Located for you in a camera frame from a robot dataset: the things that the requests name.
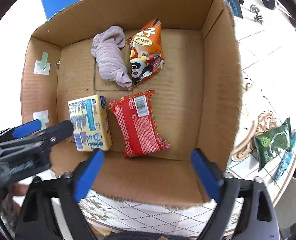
cartoon panda face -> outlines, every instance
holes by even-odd
[[[146,67],[146,63],[144,63],[142,60],[139,58],[134,58],[130,60],[131,63],[131,75],[134,78],[138,78],[140,74],[142,73],[143,69]]]

black disc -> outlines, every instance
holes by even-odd
[[[276,8],[276,0],[262,0],[265,7],[270,10],[275,10]]]

red snack package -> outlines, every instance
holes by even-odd
[[[125,96],[108,103],[123,133],[124,157],[135,157],[169,149],[167,139],[158,134],[153,118],[150,96],[154,90]]]
[[[136,35],[128,38],[127,43],[131,48],[131,77],[134,87],[157,74],[164,63],[160,21],[153,19]]]

green snack bag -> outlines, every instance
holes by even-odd
[[[259,170],[278,154],[291,151],[290,134],[290,118],[287,118],[280,127],[254,137],[259,159]]]

rolled towel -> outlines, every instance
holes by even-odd
[[[120,51],[124,44],[122,28],[111,26],[93,38],[91,54],[96,58],[102,79],[115,80],[121,87],[129,88],[132,86],[132,80],[128,76]]]

